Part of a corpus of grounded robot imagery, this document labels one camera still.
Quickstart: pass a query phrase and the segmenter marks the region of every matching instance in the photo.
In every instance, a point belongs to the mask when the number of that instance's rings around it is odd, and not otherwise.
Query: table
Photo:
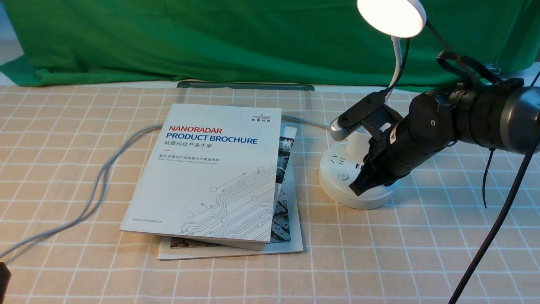
[[[98,170],[172,103],[281,107],[329,123],[362,94],[231,89],[0,87],[0,250],[75,218]],[[407,112],[413,94],[393,94]],[[391,203],[360,211],[318,182],[326,131],[298,126],[293,153],[300,254],[158,261],[159,237],[119,225],[157,133],[117,162],[99,212],[4,259],[8,304],[447,303],[500,211],[522,157],[497,151],[481,202],[487,149],[458,143],[400,182]],[[540,302],[540,177],[535,157],[505,225],[461,303]]]

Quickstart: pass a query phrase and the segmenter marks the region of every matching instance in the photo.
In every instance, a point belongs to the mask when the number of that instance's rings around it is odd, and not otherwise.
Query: white lamp base
[[[339,143],[322,156],[319,182],[334,201],[359,210],[370,210],[386,204],[397,187],[379,186],[356,196],[349,185],[356,179],[363,165],[362,158],[369,149],[370,136],[353,132],[346,143]]]

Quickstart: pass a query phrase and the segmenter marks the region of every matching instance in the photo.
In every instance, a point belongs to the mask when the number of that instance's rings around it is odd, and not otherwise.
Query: robotic arm
[[[442,52],[438,61],[458,74],[442,59],[449,56]],[[364,165],[349,185],[357,196],[392,185],[456,141],[519,154],[534,144],[540,128],[540,89],[524,87],[521,78],[502,81],[482,65],[472,66],[493,84],[477,85],[463,76],[464,83],[416,96],[405,118],[384,103],[384,92],[374,92],[330,124],[336,141],[360,126],[372,136]]]

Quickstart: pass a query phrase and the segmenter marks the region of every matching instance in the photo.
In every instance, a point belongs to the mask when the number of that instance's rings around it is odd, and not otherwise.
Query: black cable
[[[514,199],[516,198],[517,192],[519,190],[519,185],[521,184],[523,177],[525,176],[525,172],[527,170],[527,167],[529,166],[529,163],[531,162],[532,156],[535,153],[536,147],[540,143],[540,132],[538,132],[537,138],[535,140],[535,144],[532,145],[529,150],[525,153],[525,157],[523,158],[523,161],[521,162],[521,166],[519,167],[519,170],[516,175],[516,179],[514,180],[514,183],[512,184],[512,188],[510,188],[510,192],[508,193],[507,199],[503,205],[503,208],[501,210],[501,213],[499,213],[499,216],[495,220],[495,223],[493,224],[493,227],[488,233],[488,236],[485,238],[484,242],[478,249],[478,252],[476,253],[475,257],[472,259],[471,264],[467,268],[467,271],[465,271],[465,274],[461,278],[461,281],[456,287],[456,290],[454,291],[452,297],[450,298],[449,304],[455,304],[457,300],[460,298],[461,293],[465,289],[465,286],[467,285],[467,282],[473,275],[474,270],[480,263],[480,260],[484,256],[484,254],[488,251],[489,246],[491,245],[491,242],[495,239],[495,236],[497,235],[497,232],[501,228],[504,219],[508,215],[508,212],[510,211],[510,207],[512,206],[512,203],[514,202]]]
[[[538,80],[538,77],[540,76],[540,71],[538,71],[538,74],[536,74],[535,79],[531,82],[531,87],[535,86],[536,81]]]
[[[401,61],[400,71],[397,73],[396,80],[389,87],[381,91],[381,93],[383,93],[384,95],[387,95],[390,91],[394,89],[397,82],[400,80],[401,75],[403,74],[403,70],[405,69],[405,64],[407,63],[407,57],[409,56],[409,44],[410,44],[410,38],[407,38],[407,42],[405,44],[405,53],[403,55],[403,60]]]
[[[477,60],[472,59],[469,56],[458,55],[458,54],[455,54],[453,52],[448,52],[448,51],[442,51],[437,56],[437,61],[440,61],[441,59],[452,60],[457,63],[462,63],[472,68],[473,70],[475,70],[478,74],[480,74],[480,76],[484,77],[487,81],[491,82],[492,84],[497,85],[503,82],[502,79],[500,79],[497,75],[495,75],[495,73],[488,70],[488,68],[486,68],[482,63],[478,62]]]
[[[488,205],[485,203],[485,181],[488,179],[489,165],[491,164],[491,159],[493,158],[494,148],[489,148],[489,158],[488,164],[485,166],[484,179],[482,180],[482,199],[484,200],[484,208],[487,209]]]
[[[433,25],[428,21],[426,21],[426,26],[427,28],[431,31],[431,33],[433,34],[433,36],[435,36],[435,38],[443,45],[443,47],[449,51],[449,52],[452,52],[452,49],[450,48],[450,46],[448,46],[446,44],[446,42],[444,42],[444,39],[441,37],[441,35],[439,35],[439,33],[435,30],[435,28],[433,27]],[[463,71],[465,73],[467,73],[467,75],[469,75],[469,77],[476,83],[476,84],[480,84],[482,85],[482,82],[473,74],[469,71],[469,69],[467,69],[467,67],[462,63],[462,62],[458,62],[458,64],[461,66],[461,68],[463,69]]]

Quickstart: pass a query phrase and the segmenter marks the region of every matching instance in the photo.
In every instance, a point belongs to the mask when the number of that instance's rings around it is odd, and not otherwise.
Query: gray cable
[[[315,127],[323,128],[323,129],[326,129],[326,130],[329,129],[329,126],[327,126],[327,125],[324,125],[324,124],[319,123],[319,122],[310,121],[310,120],[300,118],[300,117],[294,117],[294,116],[290,116],[290,115],[282,115],[282,119],[292,121],[292,122],[310,124],[310,125],[313,125]],[[105,194],[107,193],[107,187],[109,186],[109,171],[111,169],[111,166],[114,164],[114,162],[118,159],[118,157],[120,155],[122,155],[122,153],[124,153],[124,151],[127,148],[129,148],[131,145],[133,145],[134,143],[136,143],[139,140],[140,135],[142,135],[142,134],[144,134],[146,132],[159,130],[162,127],[163,127],[162,124],[155,124],[155,125],[150,125],[148,127],[145,127],[143,129],[140,129],[140,130],[136,131],[135,133],[133,133],[130,136],[130,138],[128,138],[124,142],[124,144],[120,147],[120,149],[118,149],[118,151],[107,162],[105,162],[103,164],[101,170],[98,173],[98,176],[96,177],[96,181],[94,182],[94,186],[92,188],[92,192],[90,193],[90,197],[88,198],[88,201],[86,202],[86,205],[84,206],[83,211],[79,214],[79,216],[77,216],[76,219],[74,219],[73,221],[68,222],[66,224],[60,225],[60,226],[58,226],[56,228],[52,228],[50,230],[38,233],[38,234],[36,234],[34,236],[31,236],[31,237],[29,237],[26,240],[23,240],[21,242],[18,242],[17,244],[11,246],[7,250],[1,252],[0,253],[0,259],[6,257],[10,253],[14,252],[15,250],[19,249],[20,247],[22,247],[22,246],[24,246],[24,245],[26,245],[26,244],[28,244],[30,242],[40,240],[40,239],[46,239],[46,238],[51,237],[51,236],[53,236],[53,235],[55,235],[55,234],[57,234],[57,233],[59,233],[61,231],[64,231],[64,230],[66,230],[66,229],[68,229],[70,227],[73,227],[73,226],[75,226],[75,225],[77,225],[77,224],[79,224],[81,222],[84,222],[90,216],[92,216],[94,213],[96,213],[96,211],[99,209],[99,207],[103,204],[103,199],[105,198]],[[96,205],[90,210],[90,212],[88,212],[88,214],[85,214],[88,211],[88,209],[90,209],[90,206],[92,205],[92,201],[94,200],[94,196],[96,195],[96,191],[97,191],[97,188],[98,188],[98,185],[99,185],[99,180],[102,178],[102,176],[103,176],[102,191],[101,191],[101,194],[99,196],[99,199],[98,199]]]

